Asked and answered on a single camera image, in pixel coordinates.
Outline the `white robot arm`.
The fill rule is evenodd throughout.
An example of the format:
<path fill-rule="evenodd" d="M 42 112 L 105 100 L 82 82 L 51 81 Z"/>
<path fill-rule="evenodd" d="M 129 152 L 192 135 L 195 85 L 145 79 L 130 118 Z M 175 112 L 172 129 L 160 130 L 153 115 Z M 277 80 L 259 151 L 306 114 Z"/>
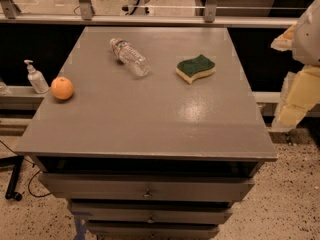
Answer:
<path fill-rule="evenodd" d="M 320 103 L 320 0 L 314 0 L 271 47 L 291 51 L 293 59 L 303 64 L 298 73 L 289 72 L 285 77 L 272 121 L 273 131 L 289 132 Z"/>

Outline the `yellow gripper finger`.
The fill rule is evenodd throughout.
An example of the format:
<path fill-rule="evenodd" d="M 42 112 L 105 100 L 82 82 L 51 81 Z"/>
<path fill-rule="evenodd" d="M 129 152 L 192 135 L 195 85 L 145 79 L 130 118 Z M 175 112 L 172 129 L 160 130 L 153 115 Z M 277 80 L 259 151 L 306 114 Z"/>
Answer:
<path fill-rule="evenodd" d="M 271 48 L 278 51 L 291 51 L 293 46 L 294 31 L 296 25 L 290 26 L 271 43 Z"/>
<path fill-rule="evenodd" d="M 273 131 L 291 131 L 320 102 L 320 67 L 305 65 L 284 79 L 272 121 Z"/>

